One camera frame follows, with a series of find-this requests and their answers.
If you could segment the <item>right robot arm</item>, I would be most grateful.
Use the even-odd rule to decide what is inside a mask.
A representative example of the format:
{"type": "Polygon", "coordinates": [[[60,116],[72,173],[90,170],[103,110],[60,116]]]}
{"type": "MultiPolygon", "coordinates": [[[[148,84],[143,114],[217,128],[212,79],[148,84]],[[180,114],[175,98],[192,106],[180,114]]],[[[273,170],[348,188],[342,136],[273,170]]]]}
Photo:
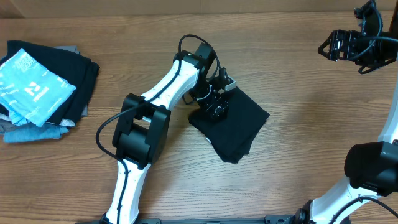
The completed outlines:
{"type": "MultiPolygon", "coordinates": [[[[328,60],[354,62],[362,75],[397,62],[397,15],[387,32],[375,1],[354,9],[354,16],[360,30],[334,30],[318,53],[328,60]]],[[[349,216],[368,202],[397,215],[379,201],[397,191],[396,94],[377,141],[355,144],[346,156],[344,173],[327,193],[309,200],[283,223],[350,223],[349,216]]]]}

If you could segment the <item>black t-shirt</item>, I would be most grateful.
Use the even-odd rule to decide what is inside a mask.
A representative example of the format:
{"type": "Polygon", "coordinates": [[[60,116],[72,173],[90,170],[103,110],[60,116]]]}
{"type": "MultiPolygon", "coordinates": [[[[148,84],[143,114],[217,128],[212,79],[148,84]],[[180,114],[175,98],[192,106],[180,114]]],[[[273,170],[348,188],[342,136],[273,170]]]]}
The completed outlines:
{"type": "Polygon", "coordinates": [[[204,111],[195,110],[189,123],[210,140],[222,161],[236,164],[249,153],[269,113],[239,88],[223,94],[229,104],[226,118],[215,121],[204,111]]]}

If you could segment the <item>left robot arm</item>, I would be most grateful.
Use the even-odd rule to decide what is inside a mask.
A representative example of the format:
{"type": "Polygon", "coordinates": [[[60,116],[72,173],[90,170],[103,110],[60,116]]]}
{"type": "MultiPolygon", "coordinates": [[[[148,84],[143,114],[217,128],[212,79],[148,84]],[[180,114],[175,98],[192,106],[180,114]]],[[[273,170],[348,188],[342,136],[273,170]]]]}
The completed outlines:
{"type": "Polygon", "coordinates": [[[220,90],[229,90],[235,81],[224,68],[218,75],[207,76],[216,52],[201,43],[194,53],[179,50],[168,73],[140,96],[128,94],[120,113],[105,124],[116,121],[112,145],[118,163],[118,177],[113,201],[99,223],[135,223],[139,199],[151,165],[159,158],[167,139],[171,111],[184,94],[189,93],[200,111],[212,123],[225,119],[229,106],[220,90]]]}

